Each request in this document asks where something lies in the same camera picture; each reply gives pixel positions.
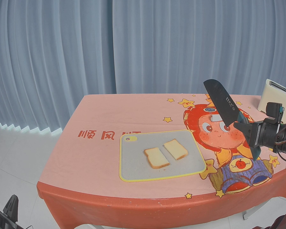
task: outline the bread slice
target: bread slice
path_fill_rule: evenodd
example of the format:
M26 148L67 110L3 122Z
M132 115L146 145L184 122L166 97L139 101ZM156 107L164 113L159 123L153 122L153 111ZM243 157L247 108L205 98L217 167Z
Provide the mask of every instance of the bread slice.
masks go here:
M164 143L164 147L171 153L175 160L184 158L188 154L187 150L176 139Z
M158 147L145 149L144 153L153 169L160 169L170 164Z

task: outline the white toaster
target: white toaster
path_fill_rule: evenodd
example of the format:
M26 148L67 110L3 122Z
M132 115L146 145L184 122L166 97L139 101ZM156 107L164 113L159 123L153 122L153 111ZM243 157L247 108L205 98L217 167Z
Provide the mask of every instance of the white toaster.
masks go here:
M267 79L262 98L257 107L258 111L266 113L268 102L281 103L285 108L282 122L286 124L286 87Z

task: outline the gray cutting board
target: gray cutting board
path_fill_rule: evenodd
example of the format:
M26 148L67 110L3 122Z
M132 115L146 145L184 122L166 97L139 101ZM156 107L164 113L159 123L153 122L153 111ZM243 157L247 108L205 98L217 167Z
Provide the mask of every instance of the gray cutting board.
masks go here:
M175 160L164 143L176 139L188 151L188 155ZM148 148L158 147L169 166L153 169L144 154ZM199 174L206 170L206 163L193 137L188 130L125 134L120 142L120 177L127 182L162 180Z

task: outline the gray curtain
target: gray curtain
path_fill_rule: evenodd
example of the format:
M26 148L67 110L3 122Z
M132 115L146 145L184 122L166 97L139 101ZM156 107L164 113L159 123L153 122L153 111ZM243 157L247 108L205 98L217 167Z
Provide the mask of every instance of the gray curtain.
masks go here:
M286 86L286 0L0 0L0 123L64 128L86 94Z
M118 93L231 94L286 86L286 0L113 0Z
M0 123L64 128L114 94L112 0L0 0Z

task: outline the red hair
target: red hair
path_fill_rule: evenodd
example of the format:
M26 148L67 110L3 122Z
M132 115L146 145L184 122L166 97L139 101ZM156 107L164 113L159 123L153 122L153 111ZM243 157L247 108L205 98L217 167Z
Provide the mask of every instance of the red hair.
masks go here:
M240 111L244 114L245 117L249 119L249 122L254 122L254 120L249 116L248 113L244 112L240 109ZM218 111L215 109L215 107L208 107L207 104L197 104L195 107L189 107L187 108L183 113L183 121L188 130L190 130L193 133L193 136L195 140L204 148L212 150L214 152L220 152L221 148L219 147L212 147L206 143L204 143L200 139L200 127L199 127L199 118L205 115L211 115L211 114L219 114ZM249 145L244 137L243 142L244 147L249 148Z

